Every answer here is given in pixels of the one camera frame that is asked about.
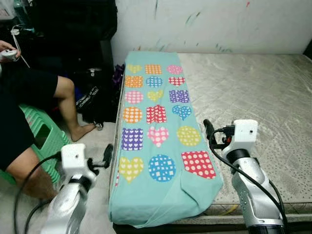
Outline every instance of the light blue towel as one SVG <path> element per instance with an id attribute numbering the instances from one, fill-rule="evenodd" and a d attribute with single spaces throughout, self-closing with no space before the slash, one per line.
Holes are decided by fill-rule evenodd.
<path id="1" fill-rule="evenodd" d="M 153 227 L 205 211 L 223 180 L 177 54 L 130 52 L 124 82 L 111 221 Z"/>

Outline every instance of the person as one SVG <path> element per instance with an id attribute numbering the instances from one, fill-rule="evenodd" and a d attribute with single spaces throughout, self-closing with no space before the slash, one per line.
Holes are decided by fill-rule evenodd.
<path id="1" fill-rule="evenodd" d="M 6 49 L 16 50 L 11 44 L 0 40 L 0 52 Z M 75 87 L 70 79 L 20 67 L 16 63 L 3 57 L 0 60 L 0 169 L 10 173 L 20 185 L 39 159 L 30 147 L 35 139 L 19 104 L 43 109 L 52 98 L 57 98 L 73 141 L 79 140 L 95 126 L 78 124 Z M 24 193 L 42 199 L 50 199 L 57 194 L 50 176 L 41 167 L 30 177 Z"/>

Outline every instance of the bare foot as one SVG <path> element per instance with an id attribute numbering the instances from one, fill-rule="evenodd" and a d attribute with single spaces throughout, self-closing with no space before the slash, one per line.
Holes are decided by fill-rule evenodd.
<path id="1" fill-rule="evenodd" d="M 93 129 L 95 129 L 95 125 L 92 123 L 84 125 L 84 126 L 79 126 L 74 132 L 71 133 L 72 140 L 78 141 L 80 138 L 82 138 L 84 135 L 86 135 L 88 132 L 92 131 Z"/>

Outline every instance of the teal cloth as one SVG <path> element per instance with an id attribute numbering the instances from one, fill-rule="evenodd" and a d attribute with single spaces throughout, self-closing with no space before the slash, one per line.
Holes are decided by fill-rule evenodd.
<path id="1" fill-rule="evenodd" d="M 159 64 L 162 74 L 146 74 L 146 64 Z M 140 65 L 142 69 L 135 74 L 129 70 L 129 65 Z M 124 175 L 117 174 L 118 166 L 114 171 L 113 190 L 109 201 L 109 217 L 116 224 L 129 224 L 136 228 L 153 227 L 173 222 L 178 219 L 195 216 L 205 211 L 213 202 L 215 196 L 223 185 L 223 179 L 215 165 L 213 154 L 208 150 L 204 136 L 200 133 L 191 101 L 188 103 L 171 103 L 169 91 L 187 90 L 186 83 L 179 87 L 173 86 L 168 82 L 169 77 L 184 77 L 183 73 L 179 75 L 171 74 L 167 71 L 170 65 L 180 66 L 180 61 L 176 53 L 163 52 L 130 52 L 126 59 L 126 76 L 142 76 L 143 87 L 129 88 L 125 87 L 124 95 L 129 91 L 140 91 L 144 97 L 138 104 L 123 102 L 121 108 L 121 129 L 119 137 L 122 137 L 123 128 L 143 129 L 143 148 L 141 150 L 127 151 L 121 149 L 122 140 L 116 154 L 117 164 L 121 157 L 131 161 L 134 157 L 139 157 L 143 161 L 144 168 L 137 177 L 128 182 Z M 151 76 L 162 79 L 160 87 L 150 87 L 146 79 Z M 163 90 L 163 97 L 157 102 L 147 97 L 149 91 Z M 167 122 L 165 123 L 147 123 L 146 108 L 161 105 L 165 107 Z M 173 113 L 173 107 L 176 105 L 188 106 L 191 108 L 191 114 L 184 120 Z M 138 123 L 127 123 L 122 118 L 123 111 L 127 107 L 137 107 L 143 117 Z M 148 130 L 154 126 L 155 129 L 165 127 L 169 131 L 169 137 L 160 147 L 157 147 L 149 138 Z M 190 126 L 200 133 L 200 142 L 196 146 L 183 145 L 177 138 L 177 131 L 181 126 Z M 215 171 L 215 178 L 203 178 L 199 175 L 186 171 L 181 154 L 191 151 L 207 151 L 210 161 Z M 171 180 L 159 182 L 152 178 L 152 172 L 149 172 L 149 163 L 151 158 L 157 155 L 170 157 L 175 164 L 175 174 Z"/>

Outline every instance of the black cable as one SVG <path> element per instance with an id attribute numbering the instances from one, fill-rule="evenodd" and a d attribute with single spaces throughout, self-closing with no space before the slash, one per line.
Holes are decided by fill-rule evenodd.
<path id="1" fill-rule="evenodd" d="M 229 163 L 227 160 L 225 160 L 224 158 L 222 158 L 213 148 L 213 143 L 212 143 L 212 139 L 213 137 L 215 136 L 215 133 L 222 133 L 223 132 L 223 129 L 217 129 L 217 130 L 214 130 L 210 137 L 209 137 L 209 148 L 211 149 L 211 151 L 213 152 L 213 154 L 223 163 L 225 163 L 226 165 L 228 165 L 229 167 L 231 167 L 234 171 L 242 174 L 243 176 L 245 176 L 248 180 L 250 180 L 254 185 L 256 185 L 262 192 L 265 193 L 265 195 L 267 195 L 271 200 L 272 202 L 275 204 L 275 206 L 278 208 L 278 210 L 280 211 L 281 215 L 282 215 L 282 218 L 283 218 L 283 223 L 284 223 L 284 226 L 285 226 L 285 230 L 286 232 L 288 232 L 287 230 L 287 226 L 288 226 L 288 221 L 287 221 L 287 218 L 286 218 L 286 215 L 285 215 L 285 212 L 282 208 L 282 206 L 275 200 L 275 198 L 269 193 L 269 191 L 267 191 L 265 188 L 262 187 L 261 184 L 259 184 L 257 181 L 255 181 L 252 177 L 250 177 L 249 175 L 247 175 L 245 172 L 243 172 L 241 169 L 235 167 L 233 164 Z"/>
<path id="2" fill-rule="evenodd" d="M 30 214 L 29 214 L 28 217 L 27 217 L 27 220 L 26 220 L 26 223 L 25 223 L 25 227 L 24 227 L 24 234 L 27 234 L 27 233 L 28 233 L 29 223 L 30 223 L 30 220 L 31 220 L 32 216 L 34 215 L 34 213 L 35 213 L 38 209 L 40 209 L 41 207 L 45 206 L 46 204 L 49 204 L 51 201 L 52 201 L 52 199 L 46 200 L 46 201 L 44 201 L 44 202 L 39 203 L 37 206 L 35 206 L 35 207 L 33 208 L 33 210 L 30 212 Z"/>
<path id="3" fill-rule="evenodd" d="M 15 196 L 15 201 L 14 201 L 14 214 L 13 214 L 13 220 L 14 220 L 14 232 L 15 234 L 19 234 L 19 228 L 18 228 L 18 222 L 17 222 L 17 211 L 18 211 L 18 204 L 19 204 L 19 198 L 20 195 L 23 191 L 23 188 L 25 187 L 26 183 L 28 182 L 30 176 L 34 173 L 34 171 L 41 166 L 41 164 L 43 164 L 44 162 L 53 159 L 53 158 L 60 158 L 60 153 L 57 153 L 55 155 L 52 155 L 50 157 L 45 158 L 44 160 L 40 161 L 32 170 L 31 172 L 28 174 L 28 176 L 25 178 L 25 180 L 23 181 L 21 187 L 19 188 L 18 193 Z"/>
<path id="4" fill-rule="evenodd" d="M 283 203 L 283 200 L 282 200 L 282 197 L 281 197 L 281 194 L 279 193 L 278 189 L 276 188 L 276 186 L 273 184 L 272 181 L 269 180 L 269 183 L 271 184 L 271 186 L 273 187 L 277 197 L 278 197 L 278 202 L 279 202 L 279 205 L 282 207 L 282 210 L 283 212 L 285 212 L 285 208 L 284 208 L 284 203 Z"/>

